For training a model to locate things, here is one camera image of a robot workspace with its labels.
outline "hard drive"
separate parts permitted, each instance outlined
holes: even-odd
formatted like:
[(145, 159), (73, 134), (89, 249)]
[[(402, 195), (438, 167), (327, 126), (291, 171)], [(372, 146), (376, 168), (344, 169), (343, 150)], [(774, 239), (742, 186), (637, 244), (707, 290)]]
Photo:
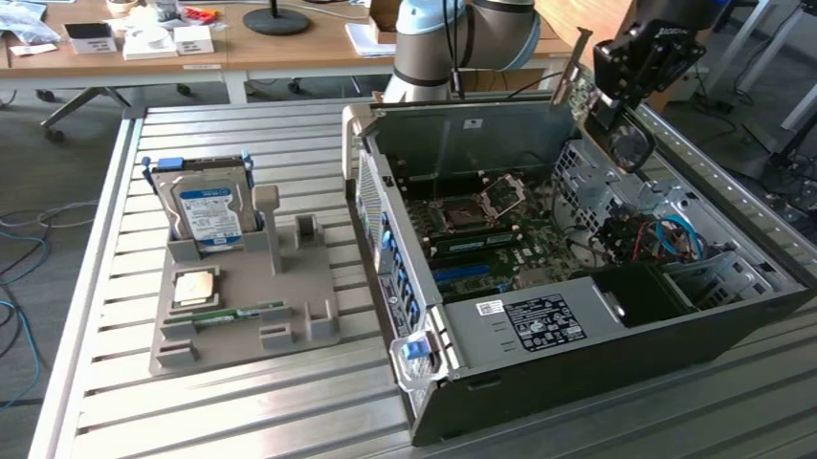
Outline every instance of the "hard drive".
[(195, 240), (203, 252), (225, 251), (259, 228), (249, 189), (251, 160), (243, 157), (165, 158), (144, 176), (159, 195), (176, 240)]

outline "label sticker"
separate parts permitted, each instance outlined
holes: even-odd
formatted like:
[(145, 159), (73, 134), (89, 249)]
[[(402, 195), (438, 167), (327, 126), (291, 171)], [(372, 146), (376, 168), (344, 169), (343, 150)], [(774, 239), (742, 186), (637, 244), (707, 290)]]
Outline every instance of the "label sticker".
[(560, 295), (506, 305), (512, 330), (530, 352), (587, 337)]
[(217, 70), (220, 64), (187, 64), (181, 66), (184, 70)]
[(482, 129), (482, 119), (466, 120), (462, 123), (463, 129)]
[(506, 311), (502, 307), (502, 299), (494, 299), (492, 301), (486, 301), (484, 303), (476, 303), (476, 310), (480, 312), (480, 316), (499, 314)]
[(239, 216), (229, 208), (229, 188), (197, 189), (179, 193), (192, 238), (205, 246), (233, 243), (241, 237)]

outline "aluminum extrusion table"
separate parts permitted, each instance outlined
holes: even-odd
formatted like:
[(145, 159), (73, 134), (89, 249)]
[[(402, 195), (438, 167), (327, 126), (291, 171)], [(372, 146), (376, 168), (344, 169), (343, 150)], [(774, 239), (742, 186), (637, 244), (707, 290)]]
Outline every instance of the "aluminum extrusion table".
[[(785, 458), (817, 450), (813, 305), (711, 364), (444, 444), (410, 447), (341, 191), (340, 110), (360, 100), (157, 108), (123, 120), (30, 457)], [(674, 136), (669, 126), (663, 132)], [(799, 251), (807, 243), (711, 161), (683, 140), (677, 144), (689, 148), (695, 170), (778, 233), (785, 250), (813, 265)], [(244, 149), (256, 181), (279, 186), (277, 220), (315, 212), (327, 227), (343, 342), (153, 378), (148, 348), (167, 221), (136, 163), (145, 155)]]

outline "motherboard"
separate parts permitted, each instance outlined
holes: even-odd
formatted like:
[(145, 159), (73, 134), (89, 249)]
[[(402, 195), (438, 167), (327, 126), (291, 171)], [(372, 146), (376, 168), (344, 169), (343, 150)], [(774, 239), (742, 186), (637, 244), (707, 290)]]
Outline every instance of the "motherboard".
[[(411, 199), (428, 189), (431, 196)], [(435, 196), (440, 190), (450, 194)], [(596, 264), (591, 252), (570, 249), (550, 218), (552, 191), (547, 180), (522, 171), (406, 187), (408, 216), (446, 302), (560, 282)]]

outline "red cable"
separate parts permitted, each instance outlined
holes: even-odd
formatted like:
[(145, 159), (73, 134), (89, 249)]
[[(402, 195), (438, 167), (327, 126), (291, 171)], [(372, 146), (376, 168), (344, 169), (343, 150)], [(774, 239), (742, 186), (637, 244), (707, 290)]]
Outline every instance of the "red cable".
[(643, 222), (641, 228), (638, 228), (638, 237), (635, 238), (635, 247), (632, 248), (632, 261), (638, 258), (638, 247), (641, 246), (641, 236), (643, 236), (643, 229), (650, 225), (651, 222)]

